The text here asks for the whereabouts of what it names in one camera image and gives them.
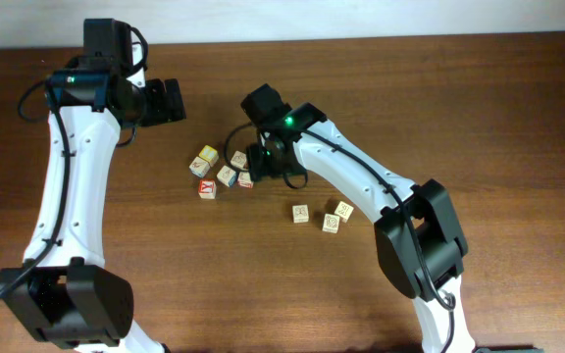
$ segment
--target black cable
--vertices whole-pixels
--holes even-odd
[[[433,284],[433,278],[431,277],[431,272],[429,271],[429,267],[427,266],[427,262],[424,258],[424,254],[422,253],[422,246],[420,245],[420,240],[418,239],[416,229],[413,226],[413,222],[411,221],[411,215],[409,214],[409,210],[405,207],[404,203],[402,202],[402,199],[400,199],[400,196],[398,196],[398,194],[394,191],[393,185],[386,182],[383,179],[383,177],[377,171],[372,169],[372,167],[370,167],[365,161],[363,161],[359,157],[355,156],[351,152],[343,149],[338,144],[330,142],[328,139],[326,139],[325,137],[323,137],[322,135],[320,135],[318,133],[315,133],[313,131],[309,131],[309,130],[304,129],[304,128],[295,128],[295,127],[259,126],[259,128],[261,128],[264,131],[267,131],[267,130],[290,130],[290,131],[305,133],[305,134],[312,136],[312,137],[320,140],[321,142],[331,146],[331,148],[334,151],[341,152],[344,155],[350,157],[353,161],[357,162],[363,168],[365,168],[368,172],[370,172],[370,174],[372,174],[379,181],[379,184],[381,184],[382,186],[385,187],[384,192],[388,192],[393,197],[393,199],[396,201],[396,204],[398,205],[398,207],[400,209],[400,213],[402,214],[402,217],[404,218],[404,221],[407,224],[407,227],[409,228],[409,232],[411,234],[411,239],[413,240],[413,244],[414,244],[414,247],[415,247],[415,250],[416,250],[416,255],[418,257],[418,262],[420,263],[420,267],[422,268],[422,273],[424,274],[424,279],[425,279],[425,282],[427,283],[427,287],[431,290],[431,295],[433,296],[434,299],[437,300],[439,305],[441,305],[441,307],[444,308],[445,310],[447,310],[447,311],[453,311],[454,310],[454,308],[455,308],[454,304],[451,305],[450,303],[446,303],[443,300],[443,298],[441,298],[441,296],[437,292],[435,285]]]
[[[455,305],[455,296],[451,293],[447,295],[448,302],[451,305]],[[448,312],[448,339],[446,339],[446,344],[443,345],[443,349],[441,349],[440,353],[446,353],[448,348],[450,348],[450,344],[452,344],[452,339],[455,336],[455,312],[451,310]]]
[[[45,84],[46,80],[42,79],[39,82],[33,84],[30,88],[27,89],[27,91],[21,96],[21,99],[19,99],[19,104],[17,105],[17,113],[19,113],[19,117],[23,120],[25,120],[28,123],[39,123],[39,122],[44,122],[47,120],[47,118],[38,118],[38,119],[33,119],[33,118],[28,118],[26,116],[26,114],[24,113],[24,103],[26,102],[26,99],[29,97],[30,94],[32,94],[38,87],[40,87],[41,85]]]
[[[287,175],[287,173],[282,173],[282,179],[284,180],[284,183],[289,186],[292,189],[301,189],[304,188],[306,186],[306,184],[309,183],[309,173],[307,171],[304,171],[304,183],[301,186],[295,186],[294,184],[291,183],[291,181],[289,181],[289,176]]]
[[[76,55],[73,58],[69,59],[67,64],[65,64],[65,69],[75,69],[79,66],[79,59],[83,58],[83,55]]]
[[[124,141],[124,142],[120,142],[117,144],[117,148],[124,148],[124,147],[128,147],[130,144],[132,144],[134,142],[134,139],[136,138],[136,126],[132,127],[132,133],[129,136],[129,139]]]
[[[130,74],[134,75],[138,73],[138,71],[141,69],[147,70],[146,65],[147,65],[147,53],[149,52],[149,45],[147,44],[147,41],[145,40],[141,32],[136,27],[131,27],[130,30],[134,32],[134,34],[136,34],[138,40],[140,40],[141,42],[141,46],[143,47],[143,56],[141,57],[141,60],[138,63],[136,63],[134,66],[132,66],[132,70],[130,71]]]
[[[15,289],[17,289],[17,287],[19,287],[21,284],[23,284],[27,276],[29,276],[29,274],[32,272],[32,270],[34,270],[38,266],[38,264],[40,264],[40,262],[43,259],[45,259],[47,254],[49,254],[51,249],[58,241],[58,234],[60,233],[60,228],[62,226],[63,219],[65,217],[67,194],[69,192],[69,176],[71,170],[71,149],[69,147],[69,139],[67,138],[68,135],[67,135],[67,131],[65,130],[65,124],[63,122],[62,116],[60,115],[60,108],[56,104],[56,96],[54,94],[54,90],[49,85],[46,85],[46,89],[47,89],[48,99],[52,103],[50,104],[50,109],[54,113],[54,116],[56,117],[56,122],[58,123],[58,130],[60,131],[61,140],[63,142],[63,149],[64,149],[63,157],[65,158],[65,166],[63,172],[63,187],[60,194],[60,206],[58,208],[58,216],[56,217],[56,224],[54,225],[54,230],[51,234],[51,237],[49,239],[44,239],[46,242],[45,248],[38,254],[36,259],[34,259],[34,261],[29,266],[27,266],[26,269],[17,278],[15,278],[15,280],[6,284],[0,290],[0,301],[1,299],[9,295],[11,292],[13,292]]]

